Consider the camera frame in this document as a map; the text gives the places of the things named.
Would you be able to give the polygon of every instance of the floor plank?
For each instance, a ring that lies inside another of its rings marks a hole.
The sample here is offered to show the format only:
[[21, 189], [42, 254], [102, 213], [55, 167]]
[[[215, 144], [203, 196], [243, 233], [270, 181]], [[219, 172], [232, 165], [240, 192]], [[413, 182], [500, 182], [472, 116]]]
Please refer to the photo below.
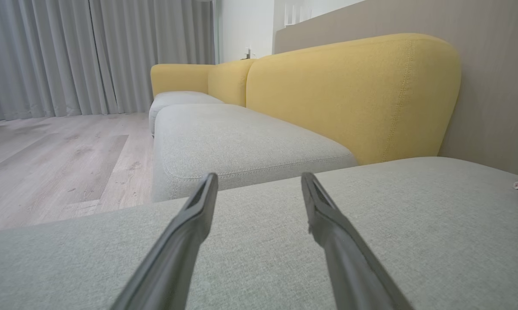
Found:
[[0, 230], [149, 202], [152, 145], [145, 113], [0, 121]]

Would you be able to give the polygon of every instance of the gray seat cushion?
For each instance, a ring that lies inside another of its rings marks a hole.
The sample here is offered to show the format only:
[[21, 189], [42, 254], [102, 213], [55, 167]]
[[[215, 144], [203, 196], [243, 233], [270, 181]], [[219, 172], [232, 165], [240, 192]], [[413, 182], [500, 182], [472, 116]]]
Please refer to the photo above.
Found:
[[180, 92], [165, 92], [157, 94], [154, 97], [154, 102], [150, 106], [148, 114], [148, 122], [150, 124], [150, 131], [154, 135], [154, 124], [157, 113], [163, 108], [173, 104], [195, 104], [195, 103], [224, 103], [221, 100], [200, 92], [180, 91]]
[[[513, 175], [449, 158], [317, 174], [417, 310], [518, 309]], [[0, 232], [0, 309], [105, 309], [185, 199]], [[299, 178], [219, 192], [187, 309], [334, 309]]]
[[152, 201], [189, 196], [210, 171], [223, 190], [354, 165], [339, 143], [248, 108], [173, 105], [155, 122]]

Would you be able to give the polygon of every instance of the wall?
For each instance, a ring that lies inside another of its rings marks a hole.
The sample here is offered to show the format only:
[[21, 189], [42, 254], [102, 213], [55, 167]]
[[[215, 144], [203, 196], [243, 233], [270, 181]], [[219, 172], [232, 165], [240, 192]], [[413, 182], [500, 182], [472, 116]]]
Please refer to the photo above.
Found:
[[365, 0], [278, 31], [275, 52], [395, 33], [433, 35], [460, 54], [440, 155], [518, 174], [518, 0]]
[[305, 5], [311, 9], [313, 18], [361, 1], [364, 0], [305, 0]]
[[221, 0], [219, 3], [220, 62], [272, 53], [274, 0]]
[[274, 38], [276, 32], [280, 29], [284, 29], [285, 21], [285, 6], [304, 6], [306, 0], [274, 0], [274, 14], [273, 14], [273, 26], [272, 26], [272, 52], [274, 53]]

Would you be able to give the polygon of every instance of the white wall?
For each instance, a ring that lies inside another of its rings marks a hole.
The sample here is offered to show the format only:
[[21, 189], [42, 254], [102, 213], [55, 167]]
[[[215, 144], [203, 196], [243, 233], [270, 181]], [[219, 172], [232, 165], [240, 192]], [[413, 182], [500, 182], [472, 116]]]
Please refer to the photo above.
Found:
[[252, 58], [271, 55], [274, 36], [284, 28], [284, 5], [296, 4], [316, 17], [362, 0], [218, 0], [219, 60], [245, 58], [251, 46]]
[[272, 54], [274, 0], [221, 0], [219, 10], [220, 61]]
[[305, 0], [305, 5], [311, 8], [313, 18], [361, 1], [364, 0]]

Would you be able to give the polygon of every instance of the sofa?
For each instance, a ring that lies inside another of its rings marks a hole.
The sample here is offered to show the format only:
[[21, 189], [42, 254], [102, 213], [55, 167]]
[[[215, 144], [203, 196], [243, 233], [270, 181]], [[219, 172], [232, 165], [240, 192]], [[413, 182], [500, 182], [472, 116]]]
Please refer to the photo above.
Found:
[[[186, 308], [335, 308], [296, 175], [314, 168], [416, 310], [518, 309], [518, 175], [434, 156], [458, 72], [451, 47], [418, 35], [155, 66], [156, 168], [191, 173], [157, 192], [228, 176]], [[1, 231], [0, 309], [109, 308], [185, 201]]]
[[[316, 174], [416, 310], [518, 309], [518, 175], [444, 157]], [[186, 198], [0, 232], [0, 309], [106, 309]], [[335, 309], [300, 178], [220, 191], [186, 309]]]
[[152, 200], [436, 156], [460, 85], [448, 43], [397, 34], [221, 65], [155, 65]]

